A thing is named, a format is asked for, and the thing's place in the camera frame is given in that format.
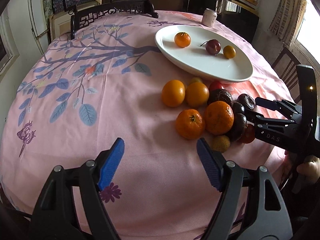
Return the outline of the person's right hand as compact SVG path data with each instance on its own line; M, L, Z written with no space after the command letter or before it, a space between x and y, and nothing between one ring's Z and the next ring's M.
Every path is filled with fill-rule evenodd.
M293 176L293 167L297 155L285 151L285 159L283 162L283 173L281 176L281 184L287 184L289 178ZM295 191L299 191L304 184L315 184L319 180L319 158L314 155L307 156L302 164L296 167L298 178L293 185Z

